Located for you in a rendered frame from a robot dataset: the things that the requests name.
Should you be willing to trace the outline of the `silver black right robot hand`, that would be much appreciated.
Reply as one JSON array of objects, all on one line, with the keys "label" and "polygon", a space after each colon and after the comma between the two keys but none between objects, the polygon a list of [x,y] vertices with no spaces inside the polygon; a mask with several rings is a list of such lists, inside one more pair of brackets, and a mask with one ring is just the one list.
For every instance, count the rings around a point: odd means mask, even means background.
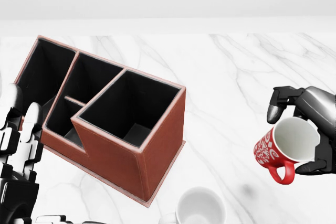
[{"label": "silver black right robot hand", "polygon": [[288,105],[294,105],[293,115],[312,121],[320,134],[320,143],[315,149],[314,161],[296,168],[297,174],[336,174],[335,102],[334,94],[313,86],[300,89],[291,86],[274,87],[267,111],[267,122],[276,123],[284,109]]}]

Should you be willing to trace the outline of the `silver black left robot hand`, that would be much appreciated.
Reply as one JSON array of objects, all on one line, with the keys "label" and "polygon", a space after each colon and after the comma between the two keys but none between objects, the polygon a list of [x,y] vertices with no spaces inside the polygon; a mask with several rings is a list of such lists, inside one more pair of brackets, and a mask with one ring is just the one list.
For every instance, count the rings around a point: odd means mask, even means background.
[{"label": "silver black left robot hand", "polygon": [[0,224],[105,224],[96,221],[73,223],[65,215],[31,214],[37,199],[34,165],[41,160],[43,113],[33,102],[23,114],[23,94],[9,84],[0,96]]}]

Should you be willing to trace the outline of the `red patterned mug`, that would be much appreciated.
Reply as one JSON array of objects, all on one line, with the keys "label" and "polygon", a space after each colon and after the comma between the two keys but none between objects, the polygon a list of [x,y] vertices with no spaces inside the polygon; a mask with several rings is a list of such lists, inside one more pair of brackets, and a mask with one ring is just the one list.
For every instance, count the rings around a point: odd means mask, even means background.
[{"label": "red patterned mug", "polygon": [[254,147],[256,161],[283,185],[295,177],[295,164],[314,159],[320,136],[307,121],[289,117],[275,124]]}]

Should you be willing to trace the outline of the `red-brown desk caddy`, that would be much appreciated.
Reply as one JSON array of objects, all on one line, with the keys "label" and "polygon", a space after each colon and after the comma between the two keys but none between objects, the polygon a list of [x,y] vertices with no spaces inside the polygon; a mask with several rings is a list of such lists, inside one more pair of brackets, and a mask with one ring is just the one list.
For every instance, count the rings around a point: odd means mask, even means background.
[{"label": "red-brown desk caddy", "polygon": [[45,148],[144,206],[181,151],[186,88],[47,37],[15,83]]}]

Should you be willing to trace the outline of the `white mug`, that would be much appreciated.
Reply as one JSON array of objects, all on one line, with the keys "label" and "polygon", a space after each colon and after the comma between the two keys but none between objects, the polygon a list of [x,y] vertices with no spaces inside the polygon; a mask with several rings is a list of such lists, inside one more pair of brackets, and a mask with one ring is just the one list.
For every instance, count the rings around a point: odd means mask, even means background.
[{"label": "white mug", "polygon": [[221,198],[205,187],[187,190],[173,213],[162,216],[159,224],[225,224],[226,209]]}]

